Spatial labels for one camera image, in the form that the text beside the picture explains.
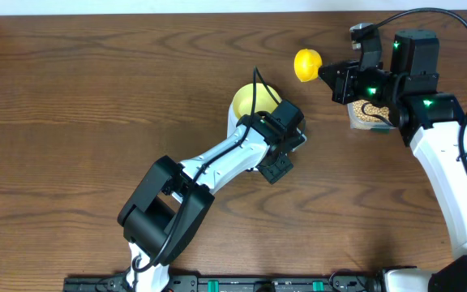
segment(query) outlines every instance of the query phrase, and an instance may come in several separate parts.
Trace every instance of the yellow object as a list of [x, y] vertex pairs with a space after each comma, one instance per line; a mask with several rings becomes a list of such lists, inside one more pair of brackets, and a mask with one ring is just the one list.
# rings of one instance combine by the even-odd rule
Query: yellow object
[[295, 56], [295, 74], [302, 82], [318, 78], [318, 69], [322, 66], [322, 58], [313, 49], [301, 49]]
[[[269, 95], [268, 91], [263, 84], [257, 83], [257, 100], [255, 102], [255, 112], [267, 111], [269, 113], [275, 110], [277, 104]], [[273, 96], [281, 102], [282, 99], [276, 93], [275, 89], [271, 86], [268, 86], [269, 90], [272, 92]], [[235, 93], [233, 96], [232, 107], [233, 112], [237, 118], [241, 118], [245, 114], [251, 114], [251, 104], [253, 101], [253, 84], [248, 84]]]

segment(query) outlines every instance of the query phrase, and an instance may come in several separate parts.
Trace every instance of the wooden table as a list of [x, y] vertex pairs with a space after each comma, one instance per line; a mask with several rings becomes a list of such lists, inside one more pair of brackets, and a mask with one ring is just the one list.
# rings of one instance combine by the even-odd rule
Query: wooden table
[[[68, 275], [129, 265], [119, 210], [151, 164], [225, 138], [254, 65], [307, 118], [308, 141], [275, 185], [241, 174], [217, 193], [173, 267], [202, 274], [319, 275], [452, 261], [442, 213], [397, 131], [351, 130], [293, 57], [357, 55], [348, 29], [392, 13], [0, 17], [0, 291], [59, 291]], [[462, 13], [467, 19], [467, 12]], [[439, 36], [439, 89], [467, 106], [467, 32], [414, 15], [382, 32]]]

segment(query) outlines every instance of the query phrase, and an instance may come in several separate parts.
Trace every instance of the beige beads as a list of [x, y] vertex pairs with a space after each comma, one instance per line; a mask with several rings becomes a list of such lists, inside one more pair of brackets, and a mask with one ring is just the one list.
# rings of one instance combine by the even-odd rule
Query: beige beads
[[[381, 122], [379, 119], [368, 116], [362, 112], [362, 105], [368, 101], [360, 100], [353, 102], [354, 113], [356, 116], [364, 122]], [[373, 105], [365, 106], [365, 112], [367, 114], [378, 114], [388, 119], [388, 107], [377, 108]]]

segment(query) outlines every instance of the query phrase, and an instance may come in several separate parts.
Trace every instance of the white wall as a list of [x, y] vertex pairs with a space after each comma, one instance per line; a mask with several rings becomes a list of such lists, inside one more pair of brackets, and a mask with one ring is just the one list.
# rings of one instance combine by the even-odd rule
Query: white wall
[[0, 0], [0, 15], [467, 10], [467, 0]]

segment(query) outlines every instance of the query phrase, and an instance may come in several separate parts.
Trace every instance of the table surface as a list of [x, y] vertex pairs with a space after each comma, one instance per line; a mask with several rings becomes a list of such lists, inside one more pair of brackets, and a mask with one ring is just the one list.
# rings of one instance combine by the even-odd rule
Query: table surface
[[[278, 183], [244, 173], [221, 189], [172, 266], [271, 276], [449, 264], [442, 213], [399, 133], [351, 130], [328, 86], [293, 72], [303, 48], [325, 63], [356, 58], [349, 27], [391, 14], [0, 17], [0, 291], [127, 268], [121, 207], [157, 158], [225, 138], [254, 65], [302, 109], [308, 141]], [[439, 89], [467, 107], [467, 32], [444, 15], [399, 19], [381, 30], [385, 68], [399, 28], [438, 33]]]

